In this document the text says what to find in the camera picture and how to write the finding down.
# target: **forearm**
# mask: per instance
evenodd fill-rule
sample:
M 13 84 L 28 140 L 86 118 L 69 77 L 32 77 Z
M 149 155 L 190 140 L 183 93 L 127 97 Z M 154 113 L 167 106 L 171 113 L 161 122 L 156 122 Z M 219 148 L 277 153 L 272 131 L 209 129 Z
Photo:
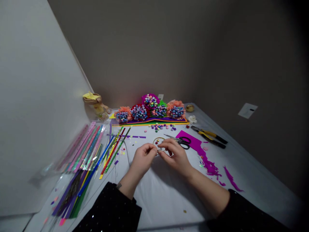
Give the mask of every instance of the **forearm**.
M 190 172 L 191 175 L 186 177 L 188 183 L 194 188 L 211 214 L 214 217 L 219 216 L 229 202 L 229 191 L 222 188 L 193 167 Z
M 119 181 L 116 188 L 119 189 L 122 194 L 124 194 L 130 200 L 133 199 L 135 189 L 141 180 L 140 177 L 136 172 L 129 169 L 129 171 L 124 175 L 124 177 Z

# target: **white wall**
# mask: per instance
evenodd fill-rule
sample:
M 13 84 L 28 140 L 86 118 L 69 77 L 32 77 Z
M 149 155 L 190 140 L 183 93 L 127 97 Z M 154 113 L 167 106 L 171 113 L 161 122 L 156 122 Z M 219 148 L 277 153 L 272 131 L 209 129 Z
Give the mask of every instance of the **white wall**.
M 90 88 L 46 0 L 0 1 L 0 216 L 38 212 L 59 158 L 89 119 Z
M 112 108 L 145 93 L 192 102 L 229 2 L 49 0 L 93 90 Z
M 280 1 L 237 0 L 205 62 L 195 103 L 299 196 L 308 169 L 308 66 L 302 32 Z M 244 103 L 258 106 L 245 119 Z

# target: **craft flower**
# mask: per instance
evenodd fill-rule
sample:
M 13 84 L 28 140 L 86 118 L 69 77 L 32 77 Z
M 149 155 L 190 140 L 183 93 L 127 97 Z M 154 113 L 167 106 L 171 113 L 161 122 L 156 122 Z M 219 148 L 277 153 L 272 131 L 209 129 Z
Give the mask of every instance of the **craft flower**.
M 195 115 L 189 116 L 188 121 L 190 122 L 190 124 L 197 123 Z
M 167 112 L 167 105 L 164 101 L 160 101 L 153 110 L 150 111 L 150 116 L 155 118 L 164 118 Z
M 135 120 L 144 121 L 149 118 L 150 113 L 149 110 L 143 104 L 137 104 L 131 108 L 132 117 Z
M 159 98 L 154 94 L 142 96 L 142 104 L 145 104 L 145 106 L 149 109 L 154 109 L 159 103 Z
M 114 116 L 119 123 L 127 123 L 133 119 L 130 112 L 130 107 L 121 106 L 119 111 L 114 113 Z
M 182 101 L 172 100 L 167 104 L 167 117 L 181 120 L 186 117 L 185 113 L 186 109 Z

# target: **gray wall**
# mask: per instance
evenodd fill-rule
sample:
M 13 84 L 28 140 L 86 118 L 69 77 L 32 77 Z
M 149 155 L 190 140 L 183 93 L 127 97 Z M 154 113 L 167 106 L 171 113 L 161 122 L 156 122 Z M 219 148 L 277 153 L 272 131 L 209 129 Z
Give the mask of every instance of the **gray wall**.
M 308 168 L 308 83 L 304 48 L 288 12 L 271 1 L 237 1 L 205 64 L 208 101 L 199 105 L 296 193 Z M 258 106 L 250 119 L 244 103 Z
M 105 104 L 131 106 L 146 92 L 163 93 L 166 102 L 196 102 L 299 192 L 307 84 L 302 48 L 280 5 L 268 0 L 49 2 Z M 237 115 L 246 102 L 259 106 L 249 120 Z
M 49 3 L 93 90 L 112 108 L 146 92 L 193 101 L 197 64 L 226 9 L 215 0 Z

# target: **black sweater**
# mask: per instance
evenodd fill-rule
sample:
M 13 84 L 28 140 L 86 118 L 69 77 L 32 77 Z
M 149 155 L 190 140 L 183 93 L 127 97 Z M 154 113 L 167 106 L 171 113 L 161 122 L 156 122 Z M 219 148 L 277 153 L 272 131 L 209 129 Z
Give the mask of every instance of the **black sweater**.
M 280 222 L 229 189 L 230 200 L 225 210 L 207 222 L 216 231 L 289 231 Z M 93 207 L 74 229 L 77 231 L 136 231 L 142 208 L 136 200 L 123 195 L 116 184 L 108 182 Z

